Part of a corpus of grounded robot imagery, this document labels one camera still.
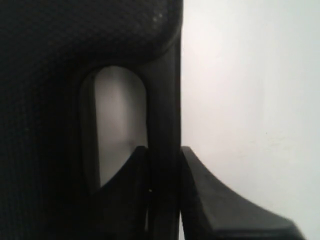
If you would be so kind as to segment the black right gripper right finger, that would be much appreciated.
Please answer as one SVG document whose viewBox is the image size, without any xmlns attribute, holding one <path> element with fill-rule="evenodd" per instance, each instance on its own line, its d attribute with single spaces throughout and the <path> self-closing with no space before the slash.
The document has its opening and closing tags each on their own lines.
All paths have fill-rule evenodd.
<svg viewBox="0 0 320 240">
<path fill-rule="evenodd" d="M 180 211 L 187 240 L 303 240 L 293 221 L 237 194 L 190 147 L 181 148 Z"/>
</svg>

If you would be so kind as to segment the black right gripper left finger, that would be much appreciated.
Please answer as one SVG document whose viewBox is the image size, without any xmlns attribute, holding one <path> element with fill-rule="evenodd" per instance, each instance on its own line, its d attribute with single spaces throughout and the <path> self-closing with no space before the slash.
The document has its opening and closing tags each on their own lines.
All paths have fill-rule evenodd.
<svg viewBox="0 0 320 240">
<path fill-rule="evenodd" d="M 148 150 L 138 146 L 96 194 L 98 227 L 105 240 L 142 240 L 149 201 Z"/>
</svg>

